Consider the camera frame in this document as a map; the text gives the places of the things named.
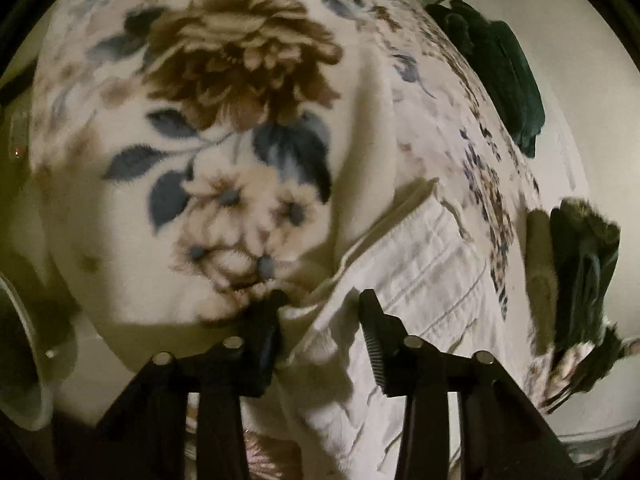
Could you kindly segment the dark green folded garment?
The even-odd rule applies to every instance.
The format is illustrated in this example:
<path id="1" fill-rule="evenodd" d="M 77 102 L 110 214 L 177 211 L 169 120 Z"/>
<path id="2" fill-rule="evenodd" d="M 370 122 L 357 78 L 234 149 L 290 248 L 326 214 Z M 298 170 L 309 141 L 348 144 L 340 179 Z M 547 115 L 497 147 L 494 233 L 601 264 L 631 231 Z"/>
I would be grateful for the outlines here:
<path id="1" fill-rule="evenodd" d="M 520 151 L 536 156 L 546 111 L 518 38 L 504 21 L 489 21 L 462 0 L 429 4 L 431 18 L 480 78 L 503 125 Z"/>

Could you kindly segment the dark green fuzzy garment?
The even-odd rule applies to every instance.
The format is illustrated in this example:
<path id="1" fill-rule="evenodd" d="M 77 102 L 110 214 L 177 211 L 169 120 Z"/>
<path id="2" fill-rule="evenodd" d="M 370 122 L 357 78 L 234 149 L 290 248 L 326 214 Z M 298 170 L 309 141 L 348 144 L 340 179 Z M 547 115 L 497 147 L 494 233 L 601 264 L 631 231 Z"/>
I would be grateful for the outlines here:
<path id="1" fill-rule="evenodd" d="M 526 217 L 525 278 L 532 347 L 553 365 L 604 337 L 604 297 L 620 252 L 620 226 L 586 200 L 567 197 Z"/>

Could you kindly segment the floral fleece blanket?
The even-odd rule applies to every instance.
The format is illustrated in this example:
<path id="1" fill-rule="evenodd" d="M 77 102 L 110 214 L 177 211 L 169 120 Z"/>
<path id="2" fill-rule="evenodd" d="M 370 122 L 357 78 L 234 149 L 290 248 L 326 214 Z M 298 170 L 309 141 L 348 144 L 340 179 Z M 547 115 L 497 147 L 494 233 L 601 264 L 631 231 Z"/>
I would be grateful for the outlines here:
<path id="1" fill-rule="evenodd" d="M 30 166 L 51 258 L 135 370 L 275 288 L 304 304 L 421 180 L 480 253 L 515 377 L 559 385 L 525 292 L 538 183 L 416 0 L 58 0 Z"/>

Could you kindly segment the white round container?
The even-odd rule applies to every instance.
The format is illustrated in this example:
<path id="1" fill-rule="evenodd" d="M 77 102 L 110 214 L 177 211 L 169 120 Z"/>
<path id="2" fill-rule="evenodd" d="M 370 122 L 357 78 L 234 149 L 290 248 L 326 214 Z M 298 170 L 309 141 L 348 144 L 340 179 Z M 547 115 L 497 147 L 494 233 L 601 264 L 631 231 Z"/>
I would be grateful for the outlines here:
<path id="1" fill-rule="evenodd" d="M 53 392 L 34 323 L 13 284 L 1 275 L 1 411 L 39 431 L 53 413 Z"/>

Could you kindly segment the white pants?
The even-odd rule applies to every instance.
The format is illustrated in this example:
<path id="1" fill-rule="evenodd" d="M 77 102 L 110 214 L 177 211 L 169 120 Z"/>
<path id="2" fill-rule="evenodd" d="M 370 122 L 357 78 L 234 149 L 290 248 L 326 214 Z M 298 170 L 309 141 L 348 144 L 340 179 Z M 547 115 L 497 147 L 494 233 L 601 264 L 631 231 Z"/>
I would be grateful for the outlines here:
<path id="1" fill-rule="evenodd" d="M 503 321 L 468 218 L 440 182 L 420 181 L 346 252 L 308 307 L 280 313 L 278 388 L 306 479 L 392 474 L 404 404 L 375 385 L 357 313 L 365 289 L 437 349 L 487 350 L 518 382 L 527 373 L 526 326 Z"/>

